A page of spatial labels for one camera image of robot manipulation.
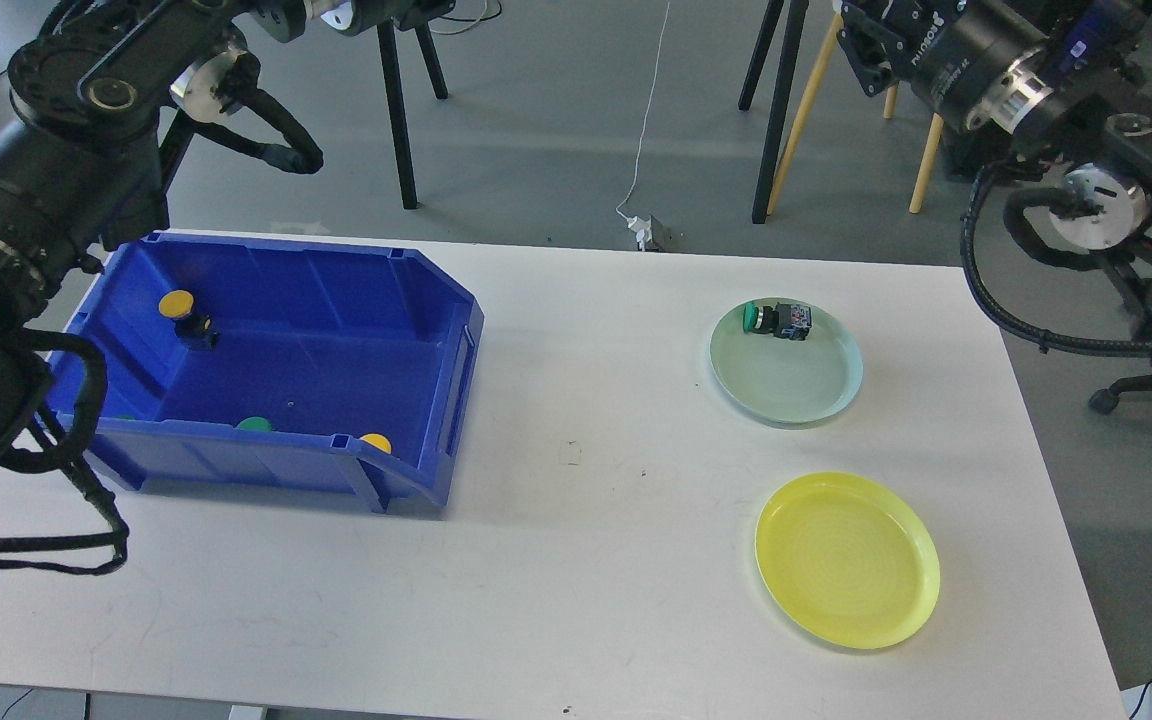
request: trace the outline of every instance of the office chair wheel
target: office chair wheel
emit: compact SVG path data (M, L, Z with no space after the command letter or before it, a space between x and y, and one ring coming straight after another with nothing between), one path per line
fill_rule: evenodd
M1087 407L1100 415L1114 414L1117 406L1117 393L1111 392L1111 388L1100 388L1092 393L1092 397L1087 399Z

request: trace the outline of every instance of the gray floor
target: gray floor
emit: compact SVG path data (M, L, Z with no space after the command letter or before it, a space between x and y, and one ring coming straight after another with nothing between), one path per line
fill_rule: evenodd
M424 202L415 211L399 205L374 36L346 38L311 26L300 41L280 46L247 23L265 68L262 86L314 132L328 164L317 176L282 176L198 143L170 194L173 222L630 249L632 234L613 209L634 170L664 0L506 5L501 18L439 38L453 93L447 101L429 92L415 38L399 38ZM0 69L47 6L0 0ZM968 187L938 172L924 213L905 212L929 112L905 92L897 116L884 122L882 103L865 99L841 54L827 73L780 210L768 223L749 222L771 70L753 111L738 113L735 101L763 6L673 1L639 190L627 213L662 219L687 252L957 264L957 218ZM460 13L476 10L465 0ZM826 3L810 9L797 90L827 18ZM1152 20L1137 59L1152 73ZM0 88L0 126L9 113ZM270 136L251 118L237 121L244 132ZM1101 278L1024 258L992 209L982 223L980 263L1007 306L1053 329L1126 334L1126 318ZM67 286L41 323L62 323L81 286ZM1009 341L1009 348L1119 682L1139 684L1152 676L1152 397L1126 400L1108 418L1091 414L1085 400L1112 379L1147 369L1131 361L1041 356L1021 342ZM1 688L0 700L10 702L8 692ZM76 717L63 708L76 702L81 710L81 696L36 696L22 702L18 717ZM45 702L60 705L45 711ZM28 703L38 706L26 710ZM205 703L99 697L94 707L96 717L223 717L223 707Z

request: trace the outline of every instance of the blue plastic bin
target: blue plastic bin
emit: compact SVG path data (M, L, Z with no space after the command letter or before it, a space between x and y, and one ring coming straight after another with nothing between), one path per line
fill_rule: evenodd
M175 336L157 311L173 290L211 316L215 348ZM483 311L420 252L159 233L114 253L69 332L109 362L88 458L128 488L172 478L355 493L372 511L417 493L447 503ZM51 402L73 414L82 364L51 364ZM273 432L234 427L250 416Z

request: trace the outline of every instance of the wooden chair leg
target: wooden chair leg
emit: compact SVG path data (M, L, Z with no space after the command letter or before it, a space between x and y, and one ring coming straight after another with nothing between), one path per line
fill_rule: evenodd
M781 161L776 165L776 181L772 183L772 197L767 200L767 214L776 211L776 202L781 197L781 188L785 185L785 176L790 172L790 162L794 161L794 152L799 149L799 138L803 137L803 128L808 124L808 115L812 114L814 97L820 90L824 81L824 70L829 67L829 58L838 45L836 35L842 29L842 15L833 15L829 29L824 33L824 41L817 53L817 60L812 65L812 74L808 77L808 85L803 88L803 99L799 100L799 108L794 113L794 124L790 127L790 136L785 138L785 147L781 149Z
M896 116L896 93L900 90L900 83L887 88L887 99L882 101L882 119L890 120Z
M945 120L932 115L932 127L927 130L927 145L923 146L923 165L918 167L918 179L914 181L914 197L909 200L909 211L919 214L923 200L927 197L927 185L932 179L932 167L937 164L937 150L941 146L941 132L945 131Z

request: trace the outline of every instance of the white cable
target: white cable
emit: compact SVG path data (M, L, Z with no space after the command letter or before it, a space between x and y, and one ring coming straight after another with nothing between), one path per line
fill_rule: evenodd
M483 12L479 13L479 17L475 18L472 23L461 29L453 29L453 31L440 31L440 29L430 28L430 32L433 35L461 35L462 32L470 32L471 29L479 26L479 23L488 16L490 10L492 10L492 0L483 0Z
M634 222L626 213L622 213L621 209L626 207L626 203L630 200L630 196L634 195L634 188L639 185L639 160L643 159L643 141L649 136L649 115L652 114L652 99L655 97L655 81L660 74L660 50L664 47L664 28L669 24L669 3L664 5L664 20L660 22L660 38L657 40L657 65L652 70L652 91L647 92L647 109L643 113L643 132L639 132L639 151L635 152L634 156L634 182L630 183L630 191L626 192L626 199L621 200L620 205L616 205L616 214L621 219L626 220L627 223Z

